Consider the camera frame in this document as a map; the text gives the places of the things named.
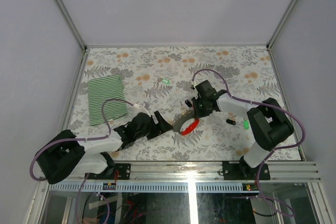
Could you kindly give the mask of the grey red key ring holder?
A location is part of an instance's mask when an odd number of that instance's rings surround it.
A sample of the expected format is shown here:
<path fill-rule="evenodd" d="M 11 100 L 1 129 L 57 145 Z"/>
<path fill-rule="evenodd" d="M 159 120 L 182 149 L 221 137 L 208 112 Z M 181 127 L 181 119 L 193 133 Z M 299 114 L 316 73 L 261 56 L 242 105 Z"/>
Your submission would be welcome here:
<path fill-rule="evenodd" d="M 199 119 L 195 116 L 195 112 L 189 110 L 173 123 L 173 132 L 186 136 L 197 128 L 199 122 Z"/>

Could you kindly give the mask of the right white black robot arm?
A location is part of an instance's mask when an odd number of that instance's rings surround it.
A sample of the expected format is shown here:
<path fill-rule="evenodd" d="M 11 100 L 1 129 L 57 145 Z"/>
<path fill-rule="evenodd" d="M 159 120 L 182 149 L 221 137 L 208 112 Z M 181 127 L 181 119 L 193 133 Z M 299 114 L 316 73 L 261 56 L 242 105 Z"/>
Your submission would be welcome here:
<path fill-rule="evenodd" d="M 258 173 L 258 166 L 277 147 L 290 137 L 294 128 L 277 100 L 269 98 L 261 104 L 233 98 L 227 90 L 216 91 L 205 80 L 192 87 L 197 97 L 192 98 L 196 118 L 203 118 L 215 112 L 230 112 L 246 119 L 255 142 L 241 158 L 240 175 L 251 179 Z"/>

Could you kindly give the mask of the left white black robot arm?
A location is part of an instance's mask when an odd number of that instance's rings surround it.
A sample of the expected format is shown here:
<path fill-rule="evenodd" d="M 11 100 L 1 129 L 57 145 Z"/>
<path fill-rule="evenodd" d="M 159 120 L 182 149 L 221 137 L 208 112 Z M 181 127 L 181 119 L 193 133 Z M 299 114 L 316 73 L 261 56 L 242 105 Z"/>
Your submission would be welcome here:
<path fill-rule="evenodd" d="M 51 185 L 69 176 L 109 179 L 118 173 L 111 152 L 125 150 L 140 138 L 151 140 L 172 129 L 156 111 L 153 116 L 140 112 L 127 124 L 109 129 L 105 136 L 79 138 L 71 130 L 64 130 L 35 154 L 32 164 L 39 165 L 43 179 Z"/>

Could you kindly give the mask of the green key tag centre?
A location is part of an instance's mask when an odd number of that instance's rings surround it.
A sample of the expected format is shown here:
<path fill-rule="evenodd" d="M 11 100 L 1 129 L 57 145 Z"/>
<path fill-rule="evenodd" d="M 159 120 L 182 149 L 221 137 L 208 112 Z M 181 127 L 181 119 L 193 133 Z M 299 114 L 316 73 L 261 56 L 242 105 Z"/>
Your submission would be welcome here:
<path fill-rule="evenodd" d="M 170 81 L 168 79 L 158 78 L 158 82 L 162 82 L 164 84 L 170 84 Z"/>

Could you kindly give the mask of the green key tag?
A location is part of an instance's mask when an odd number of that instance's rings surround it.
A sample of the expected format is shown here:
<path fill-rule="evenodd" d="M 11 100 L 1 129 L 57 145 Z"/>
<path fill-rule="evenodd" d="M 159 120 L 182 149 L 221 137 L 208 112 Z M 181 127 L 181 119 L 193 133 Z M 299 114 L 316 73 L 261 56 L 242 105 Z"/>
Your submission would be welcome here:
<path fill-rule="evenodd" d="M 243 121 L 244 129 L 248 130 L 249 129 L 249 122 L 247 120 Z"/>
<path fill-rule="evenodd" d="M 168 79 L 158 78 L 158 82 L 162 82 L 164 84 L 170 84 L 170 81 Z"/>

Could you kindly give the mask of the green key tag right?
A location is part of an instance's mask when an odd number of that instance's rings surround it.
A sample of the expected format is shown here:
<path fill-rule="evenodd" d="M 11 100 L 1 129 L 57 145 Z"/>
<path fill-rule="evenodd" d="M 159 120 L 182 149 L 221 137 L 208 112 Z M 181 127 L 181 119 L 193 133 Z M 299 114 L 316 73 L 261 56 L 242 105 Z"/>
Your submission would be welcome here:
<path fill-rule="evenodd" d="M 249 129 L 249 122 L 247 120 L 243 121 L 244 129 L 248 130 Z"/>

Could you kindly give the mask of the green striped cloth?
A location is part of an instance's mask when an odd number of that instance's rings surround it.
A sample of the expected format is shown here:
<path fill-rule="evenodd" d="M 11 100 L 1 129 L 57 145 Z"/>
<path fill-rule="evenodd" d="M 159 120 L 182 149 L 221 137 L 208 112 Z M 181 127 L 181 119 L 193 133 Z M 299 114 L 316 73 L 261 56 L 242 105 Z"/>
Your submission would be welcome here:
<path fill-rule="evenodd" d="M 87 88 L 90 126 L 105 123 L 102 105 L 107 99 L 125 99 L 120 75 L 89 80 Z M 104 105 L 103 111 L 107 120 L 116 120 L 127 115 L 127 104 L 122 101 L 109 101 Z"/>

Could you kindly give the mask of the aluminium front rail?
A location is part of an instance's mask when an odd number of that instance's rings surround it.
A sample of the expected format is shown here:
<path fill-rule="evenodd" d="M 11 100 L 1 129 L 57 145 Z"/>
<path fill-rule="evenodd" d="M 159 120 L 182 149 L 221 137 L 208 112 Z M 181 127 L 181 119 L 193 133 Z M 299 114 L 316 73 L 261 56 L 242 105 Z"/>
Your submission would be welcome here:
<path fill-rule="evenodd" d="M 222 162 L 131 162 L 128 169 L 119 172 L 127 179 L 110 178 L 84 180 L 82 177 L 68 178 L 63 182 L 49 185 L 51 191 L 64 192 L 177 192 L 187 193 L 244 193 L 258 192 L 255 178 L 235 179 L 231 172 L 234 162 L 224 166 Z M 314 162 L 269 161 L 263 174 L 267 179 L 261 183 L 275 184 L 319 183 L 321 177 Z"/>

